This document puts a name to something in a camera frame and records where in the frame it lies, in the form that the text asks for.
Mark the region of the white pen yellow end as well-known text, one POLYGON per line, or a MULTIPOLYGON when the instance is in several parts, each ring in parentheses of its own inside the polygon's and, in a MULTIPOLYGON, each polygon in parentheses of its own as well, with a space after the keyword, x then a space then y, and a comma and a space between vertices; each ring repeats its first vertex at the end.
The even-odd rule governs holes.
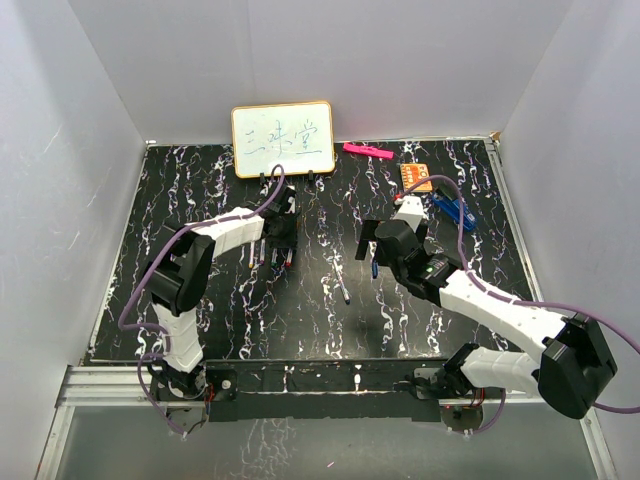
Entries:
POLYGON ((253 269, 255 265, 255 242, 250 243, 249 249, 249 268, 253 269))

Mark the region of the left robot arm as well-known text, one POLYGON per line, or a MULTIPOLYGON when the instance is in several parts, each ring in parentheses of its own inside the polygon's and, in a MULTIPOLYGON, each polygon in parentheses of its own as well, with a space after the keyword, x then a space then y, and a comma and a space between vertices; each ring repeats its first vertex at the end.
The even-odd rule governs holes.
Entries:
POLYGON ((298 217, 295 188, 274 186, 263 205, 247 202, 210 220, 191 223, 162 255, 144 287, 163 340, 162 357, 148 366, 158 384, 184 399, 204 393, 207 376, 197 307, 213 261, 244 245, 291 255, 297 247, 298 217))

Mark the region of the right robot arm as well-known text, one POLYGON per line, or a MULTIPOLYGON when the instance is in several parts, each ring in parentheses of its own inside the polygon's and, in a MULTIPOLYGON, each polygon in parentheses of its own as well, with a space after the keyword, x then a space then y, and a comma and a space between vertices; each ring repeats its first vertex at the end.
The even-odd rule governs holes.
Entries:
POLYGON ((413 296, 470 318, 518 348, 501 352, 463 345, 438 372, 440 388, 460 397, 488 387, 539 394, 560 414, 581 419, 616 375, 611 350, 592 317, 524 306, 472 281, 458 261, 428 253, 404 220, 365 221, 357 259, 365 258, 371 243, 375 262, 389 268, 413 296))

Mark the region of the white pen blue end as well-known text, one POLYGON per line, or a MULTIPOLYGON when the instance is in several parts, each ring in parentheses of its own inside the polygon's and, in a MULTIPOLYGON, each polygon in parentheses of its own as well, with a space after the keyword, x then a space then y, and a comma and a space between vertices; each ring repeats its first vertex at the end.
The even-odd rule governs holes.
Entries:
POLYGON ((333 267, 334 267, 334 270, 335 270, 335 273, 336 273, 336 277, 338 279, 339 287, 340 287, 341 293, 343 295, 344 302, 345 302, 346 305, 350 305, 351 296, 350 296, 349 291, 348 291, 348 289, 346 287, 346 284, 344 282, 344 278, 343 278, 343 275, 342 275, 341 267, 340 267, 339 263, 337 262, 337 260, 335 258, 333 259, 333 267))

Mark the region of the small spiral notebook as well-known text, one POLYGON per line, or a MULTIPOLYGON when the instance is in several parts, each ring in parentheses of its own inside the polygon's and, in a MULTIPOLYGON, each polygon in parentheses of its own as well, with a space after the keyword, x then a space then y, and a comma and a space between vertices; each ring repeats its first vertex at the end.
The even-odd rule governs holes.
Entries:
MULTIPOLYGON (((428 166, 423 163, 402 163, 400 175, 403 189, 408 190, 429 176, 428 166)), ((415 188, 414 193, 430 193, 433 191, 431 182, 426 182, 415 188)))

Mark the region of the black base bar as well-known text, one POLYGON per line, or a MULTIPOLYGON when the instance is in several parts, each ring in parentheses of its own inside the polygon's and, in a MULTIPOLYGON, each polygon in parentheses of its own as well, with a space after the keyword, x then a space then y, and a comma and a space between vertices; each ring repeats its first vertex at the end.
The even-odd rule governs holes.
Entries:
POLYGON ((496 388, 458 393, 442 359, 209 360, 212 422, 254 419, 404 418, 456 426, 500 402, 496 388))

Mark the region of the whiteboard with yellow frame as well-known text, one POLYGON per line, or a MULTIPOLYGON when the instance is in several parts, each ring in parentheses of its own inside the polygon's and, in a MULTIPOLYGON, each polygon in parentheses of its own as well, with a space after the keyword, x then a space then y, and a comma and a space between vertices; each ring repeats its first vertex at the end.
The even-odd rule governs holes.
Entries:
POLYGON ((231 112, 234 169, 239 178, 331 173, 336 159, 326 101, 236 107, 231 112))

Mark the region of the aluminium frame rail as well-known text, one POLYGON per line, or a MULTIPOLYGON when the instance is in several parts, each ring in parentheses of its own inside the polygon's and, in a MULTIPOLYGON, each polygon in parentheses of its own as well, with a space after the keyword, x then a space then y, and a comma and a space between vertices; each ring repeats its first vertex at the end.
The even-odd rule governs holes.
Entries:
POLYGON ((68 367, 56 407, 149 406, 135 367, 68 367))

